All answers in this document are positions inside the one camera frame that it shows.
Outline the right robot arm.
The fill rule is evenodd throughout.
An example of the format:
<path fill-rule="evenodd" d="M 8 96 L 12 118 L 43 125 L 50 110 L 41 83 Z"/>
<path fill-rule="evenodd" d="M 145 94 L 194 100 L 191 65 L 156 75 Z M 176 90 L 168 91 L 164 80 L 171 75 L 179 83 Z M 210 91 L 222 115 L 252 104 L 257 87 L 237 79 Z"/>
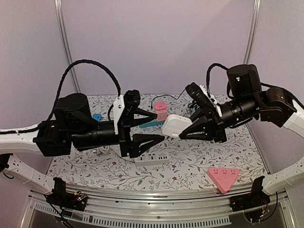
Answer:
<path fill-rule="evenodd" d="M 237 128 L 253 119 L 273 123 L 299 136 L 304 135 L 304 105 L 291 92 L 261 83 L 257 67 L 253 64 L 227 68 L 213 63 L 207 69 L 207 87 L 214 67 L 226 71 L 230 101 L 216 104 L 209 89 L 204 92 L 196 83 L 187 85 L 186 91 L 198 108 L 190 117 L 191 125 L 179 134 L 180 139 L 223 143 L 227 140 L 227 128 Z"/>

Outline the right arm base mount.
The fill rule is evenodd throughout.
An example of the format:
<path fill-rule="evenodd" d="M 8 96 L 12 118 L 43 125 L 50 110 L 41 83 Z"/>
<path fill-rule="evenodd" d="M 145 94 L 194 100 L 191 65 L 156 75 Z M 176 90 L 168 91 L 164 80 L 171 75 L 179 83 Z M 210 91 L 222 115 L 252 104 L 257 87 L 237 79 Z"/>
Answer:
<path fill-rule="evenodd" d="M 262 182 L 264 178 L 265 176 L 256 178 L 249 193 L 229 198 L 229 206 L 232 208 L 233 212 L 251 209 L 270 203 L 269 195 L 262 191 Z"/>

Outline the blue plug adapter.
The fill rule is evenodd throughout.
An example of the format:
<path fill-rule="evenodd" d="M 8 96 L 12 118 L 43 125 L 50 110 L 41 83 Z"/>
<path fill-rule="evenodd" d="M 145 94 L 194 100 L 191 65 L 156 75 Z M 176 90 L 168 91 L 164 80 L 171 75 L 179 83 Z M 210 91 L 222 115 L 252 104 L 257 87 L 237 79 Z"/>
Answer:
<path fill-rule="evenodd" d="M 96 121 L 101 121 L 101 119 L 102 119 L 102 115 L 101 114 L 93 114 L 92 115 L 92 118 L 94 119 L 94 120 L 96 120 Z"/>

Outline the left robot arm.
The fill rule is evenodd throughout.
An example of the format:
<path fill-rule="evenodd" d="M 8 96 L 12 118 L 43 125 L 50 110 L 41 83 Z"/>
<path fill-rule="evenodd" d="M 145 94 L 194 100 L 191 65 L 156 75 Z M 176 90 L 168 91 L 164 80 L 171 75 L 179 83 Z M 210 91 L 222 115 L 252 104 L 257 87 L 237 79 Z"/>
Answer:
<path fill-rule="evenodd" d="M 112 121 L 92 118 L 87 96 L 71 94 L 58 99 L 50 120 L 22 129 L 0 132 L 0 170 L 33 189 L 52 196 L 60 206 L 67 206 L 71 197 L 60 178 L 51 178 L 28 166 L 18 152 L 30 152 L 46 157 L 69 155 L 78 151 L 107 145 L 118 145 L 123 157 L 137 158 L 164 137 L 157 134 L 131 134 L 131 128 L 154 120 L 157 115 L 139 108 L 140 94 L 131 90 L 119 95 L 113 103 Z"/>

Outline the teal power strip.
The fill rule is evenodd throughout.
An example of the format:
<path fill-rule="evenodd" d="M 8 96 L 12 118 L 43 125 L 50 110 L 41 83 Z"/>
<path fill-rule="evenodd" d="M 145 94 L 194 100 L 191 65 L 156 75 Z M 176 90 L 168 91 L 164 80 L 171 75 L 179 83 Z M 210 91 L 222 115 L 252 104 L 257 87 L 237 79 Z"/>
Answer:
<path fill-rule="evenodd" d="M 147 127 L 154 127 L 154 126 L 161 126 L 164 124 L 164 121 L 158 122 L 158 121 L 150 121 L 144 124 L 139 125 L 140 128 L 147 128 Z"/>

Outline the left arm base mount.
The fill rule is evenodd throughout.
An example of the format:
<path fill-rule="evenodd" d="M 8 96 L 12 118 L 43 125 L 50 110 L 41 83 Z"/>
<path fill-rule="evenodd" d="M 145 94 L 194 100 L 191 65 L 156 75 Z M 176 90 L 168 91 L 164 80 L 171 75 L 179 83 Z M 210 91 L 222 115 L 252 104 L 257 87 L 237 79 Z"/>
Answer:
<path fill-rule="evenodd" d="M 54 187 L 50 195 L 46 195 L 46 202 L 57 205 L 61 209 L 85 211 L 88 195 L 82 191 L 70 193 L 66 191 L 66 183 L 61 178 L 54 178 Z"/>

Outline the pink cube socket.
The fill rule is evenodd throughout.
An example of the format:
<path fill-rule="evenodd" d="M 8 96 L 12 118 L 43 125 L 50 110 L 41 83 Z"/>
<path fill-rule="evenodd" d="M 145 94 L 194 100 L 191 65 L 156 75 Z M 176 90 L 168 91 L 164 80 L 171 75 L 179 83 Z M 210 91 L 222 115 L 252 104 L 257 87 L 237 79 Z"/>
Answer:
<path fill-rule="evenodd" d="M 164 122 L 168 116 L 168 112 L 166 109 L 156 110 L 155 113 L 157 114 L 157 118 L 156 118 L 157 122 Z"/>

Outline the white charger adapter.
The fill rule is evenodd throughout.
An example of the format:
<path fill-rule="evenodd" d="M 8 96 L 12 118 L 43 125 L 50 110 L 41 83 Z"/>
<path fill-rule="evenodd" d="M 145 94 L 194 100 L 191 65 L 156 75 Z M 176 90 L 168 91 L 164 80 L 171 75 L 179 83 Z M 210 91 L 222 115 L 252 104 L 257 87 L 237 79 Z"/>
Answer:
<path fill-rule="evenodd" d="M 190 125 L 192 125 L 191 119 L 176 114 L 170 114 L 162 126 L 162 134 L 173 138 L 179 138 L 179 135 Z"/>

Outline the white power strip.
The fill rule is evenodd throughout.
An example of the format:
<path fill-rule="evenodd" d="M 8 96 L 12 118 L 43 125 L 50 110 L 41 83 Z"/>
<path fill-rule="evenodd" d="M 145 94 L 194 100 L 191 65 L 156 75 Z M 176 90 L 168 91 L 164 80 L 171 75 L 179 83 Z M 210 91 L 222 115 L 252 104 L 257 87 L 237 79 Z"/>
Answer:
<path fill-rule="evenodd" d="M 144 153 L 134 159 L 136 166 L 161 165 L 168 163 L 169 154 L 166 152 Z"/>

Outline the small pink square adapter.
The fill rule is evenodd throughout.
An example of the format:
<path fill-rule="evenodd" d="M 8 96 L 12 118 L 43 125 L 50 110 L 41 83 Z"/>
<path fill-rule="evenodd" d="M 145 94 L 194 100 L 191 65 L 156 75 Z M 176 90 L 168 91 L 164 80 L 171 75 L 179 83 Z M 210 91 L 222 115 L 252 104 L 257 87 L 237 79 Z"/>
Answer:
<path fill-rule="evenodd" d="M 167 105 L 164 101 L 158 101 L 153 103 L 155 111 L 162 111 L 167 109 Z"/>

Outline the pink triangular power strip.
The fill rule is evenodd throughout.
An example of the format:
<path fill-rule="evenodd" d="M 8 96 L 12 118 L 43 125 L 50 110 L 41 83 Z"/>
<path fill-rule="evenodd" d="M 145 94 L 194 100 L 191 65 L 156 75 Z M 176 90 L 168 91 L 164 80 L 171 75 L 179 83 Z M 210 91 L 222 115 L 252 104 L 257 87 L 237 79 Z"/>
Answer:
<path fill-rule="evenodd" d="M 239 175 L 239 169 L 209 168 L 207 175 L 222 194 L 226 194 Z"/>

